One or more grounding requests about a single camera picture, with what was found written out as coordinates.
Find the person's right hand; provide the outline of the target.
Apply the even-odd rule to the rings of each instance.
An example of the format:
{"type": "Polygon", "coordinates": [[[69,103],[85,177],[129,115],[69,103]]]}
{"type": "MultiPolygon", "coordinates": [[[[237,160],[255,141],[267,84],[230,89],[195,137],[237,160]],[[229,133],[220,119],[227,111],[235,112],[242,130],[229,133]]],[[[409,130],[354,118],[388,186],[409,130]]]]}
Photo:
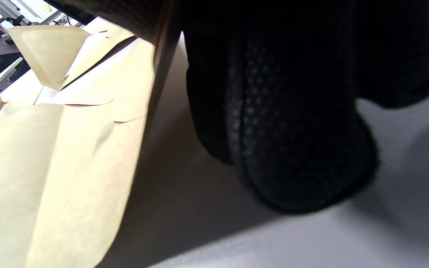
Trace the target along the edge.
{"type": "Polygon", "coordinates": [[[429,97],[429,0],[176,3],[198,138],[279,211],[319,211],[374,179],[358,99],[429,97]]]}

